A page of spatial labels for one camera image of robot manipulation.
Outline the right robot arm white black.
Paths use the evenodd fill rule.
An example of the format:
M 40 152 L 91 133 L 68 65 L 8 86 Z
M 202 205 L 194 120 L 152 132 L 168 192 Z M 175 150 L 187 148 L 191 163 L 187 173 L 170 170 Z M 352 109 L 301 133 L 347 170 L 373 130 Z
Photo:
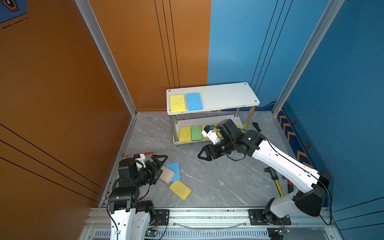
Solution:
M 217 126 L 205 126 L 202 135 L 211 144 L 202 148 L 199 159 L 212 161 L 236 151 L 265 163 L 296 186 L 290 194 L 270 199 L 263 211 L 263 218 L 270 225 L 278 225 L 283 218 L 297 212 L 319 217 L 325 199 L 332 199 L 329 192 L 332 175 L 328 171 L 317 171 L 298 162 L 260 132 L 240 129 L 232 120 L 225 119 Z

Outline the dark yellow sponge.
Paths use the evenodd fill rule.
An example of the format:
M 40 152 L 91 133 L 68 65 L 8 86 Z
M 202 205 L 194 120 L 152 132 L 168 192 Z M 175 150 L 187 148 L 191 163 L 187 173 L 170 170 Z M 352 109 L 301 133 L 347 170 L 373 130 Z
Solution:
M 174 181 L 169 189 L 177 195 L 183 202 L 190 196 L 192 190 L 181 181 Z

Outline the pink beige sponge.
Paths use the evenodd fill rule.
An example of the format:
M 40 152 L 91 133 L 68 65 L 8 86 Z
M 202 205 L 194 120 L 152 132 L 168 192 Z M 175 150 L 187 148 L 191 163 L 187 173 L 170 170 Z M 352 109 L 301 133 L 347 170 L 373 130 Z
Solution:
M 160 180 L 162 180 L 166 184 L 169 184 L 174 178 L 176 173 L 164 166 L 161 168 L 161 170 L 162 170 L 162 173 L 160 175 Z

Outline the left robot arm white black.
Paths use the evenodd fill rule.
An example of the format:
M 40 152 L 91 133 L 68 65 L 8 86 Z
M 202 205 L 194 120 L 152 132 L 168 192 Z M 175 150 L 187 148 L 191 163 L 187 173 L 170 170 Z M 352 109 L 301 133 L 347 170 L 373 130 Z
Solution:
M 167 155 L 152 155 L 144 164 L 134 157 L 119 162 L 119 178 L 108 197 L 111 240 L 143 240 L 147 227 L 156 219 L 152 201 L 142 201 L 140 188 L 157 183 Z

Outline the pale yellow orange sponge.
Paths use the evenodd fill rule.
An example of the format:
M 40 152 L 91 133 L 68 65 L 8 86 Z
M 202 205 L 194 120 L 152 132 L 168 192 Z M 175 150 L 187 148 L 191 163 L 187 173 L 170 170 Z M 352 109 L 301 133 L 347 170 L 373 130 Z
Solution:
M 210 125 L 202 125 L 202 138 L 203 140 L 208 140 L 209 137 L 208 137 L 208 132 L 211 130 L 211 126 Z

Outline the yellow foam sponge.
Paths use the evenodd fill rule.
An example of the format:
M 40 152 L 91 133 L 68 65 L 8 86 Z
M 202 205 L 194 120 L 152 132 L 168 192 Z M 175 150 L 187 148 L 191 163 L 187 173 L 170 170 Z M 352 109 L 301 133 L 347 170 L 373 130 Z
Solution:
M 214 124 L 214 130 L 215 130 L 215 133 L 217 134 L 217 136 L 220 138 L 220 139 L 222 139 L 223 137 L 222 137 L 222 134 L 220 133 L 220 131 L 217 129 L 217 123 L 216 124 Z

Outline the light blue sponge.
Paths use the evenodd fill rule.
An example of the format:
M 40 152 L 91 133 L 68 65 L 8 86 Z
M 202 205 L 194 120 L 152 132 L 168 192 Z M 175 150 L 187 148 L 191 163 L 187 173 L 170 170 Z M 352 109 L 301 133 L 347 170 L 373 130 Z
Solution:
M 167 168 L 175 173 L 174 177 L 171 180 L 171 183 L 179 181 L 181 179 L 179 162 L 167 164 Z

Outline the yellow green textured sponge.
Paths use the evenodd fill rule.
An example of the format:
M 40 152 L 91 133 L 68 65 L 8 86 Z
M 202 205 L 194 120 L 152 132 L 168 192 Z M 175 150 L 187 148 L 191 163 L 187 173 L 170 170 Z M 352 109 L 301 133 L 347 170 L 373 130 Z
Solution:
M 180 143 L 190 143 L 192 141 L 191 127 L 180 127 Z

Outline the large yellow textured sponge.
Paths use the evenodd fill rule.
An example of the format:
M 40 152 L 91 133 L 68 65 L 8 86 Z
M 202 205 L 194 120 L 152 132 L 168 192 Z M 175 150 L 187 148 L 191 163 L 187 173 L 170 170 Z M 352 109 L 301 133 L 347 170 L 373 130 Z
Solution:
M 184 95 L 171 95 L 170 96 L 170 111 L 171 113 L 182 113 L 187 110 Z

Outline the blue textured sponge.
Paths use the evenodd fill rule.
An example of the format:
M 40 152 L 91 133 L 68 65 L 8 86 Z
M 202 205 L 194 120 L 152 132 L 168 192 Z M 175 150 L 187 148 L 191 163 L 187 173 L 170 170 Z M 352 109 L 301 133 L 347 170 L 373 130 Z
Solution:
M 203 110 L 203 103 L 200 93 L 186 94 L 188 111 L 200 111 Z

